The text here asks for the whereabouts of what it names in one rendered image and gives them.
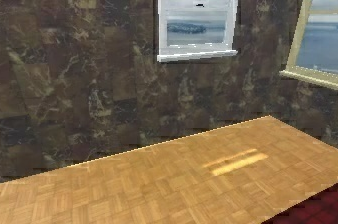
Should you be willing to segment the white framed window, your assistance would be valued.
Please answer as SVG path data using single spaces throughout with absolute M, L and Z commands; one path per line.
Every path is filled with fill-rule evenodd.
M 238 0 L 157 0 L 157 61 L 235 56 Z

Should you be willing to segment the beige framed window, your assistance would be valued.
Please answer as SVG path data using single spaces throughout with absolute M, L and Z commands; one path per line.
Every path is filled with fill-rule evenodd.
M 281 74 L 338 91 L 338 0 L 303 0 Z

